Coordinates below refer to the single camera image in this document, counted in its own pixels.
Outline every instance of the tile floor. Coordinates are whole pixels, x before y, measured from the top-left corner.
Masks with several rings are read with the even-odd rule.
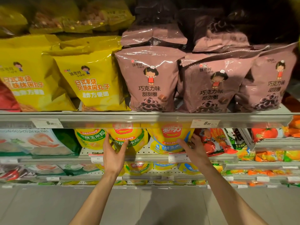
[[[0,188],[0,225],[66,225],[92,187]],[[237,189],[269,225],[300,221],[300,188]],[[211,190],[113,189],[100,225],[226,225]]]

